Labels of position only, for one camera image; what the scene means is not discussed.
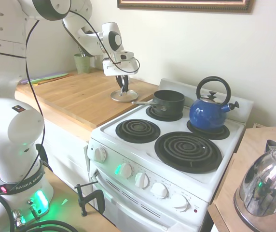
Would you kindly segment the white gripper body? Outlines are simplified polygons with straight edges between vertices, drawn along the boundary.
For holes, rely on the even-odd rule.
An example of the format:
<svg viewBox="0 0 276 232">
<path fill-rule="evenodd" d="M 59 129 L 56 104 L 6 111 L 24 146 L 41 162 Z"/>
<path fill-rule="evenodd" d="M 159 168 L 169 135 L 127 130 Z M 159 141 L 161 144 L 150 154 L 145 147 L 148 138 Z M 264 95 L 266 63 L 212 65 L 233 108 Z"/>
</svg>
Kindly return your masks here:
<svg viewBox="0 0 276 232">
<path fill-rule="evenodd" d="M 110 53 L 102 60 L 102 64 L 106 76 L 137 74 L 139 71 L 139 61 L 135 54 L 125 50 Z"/>
</svg>

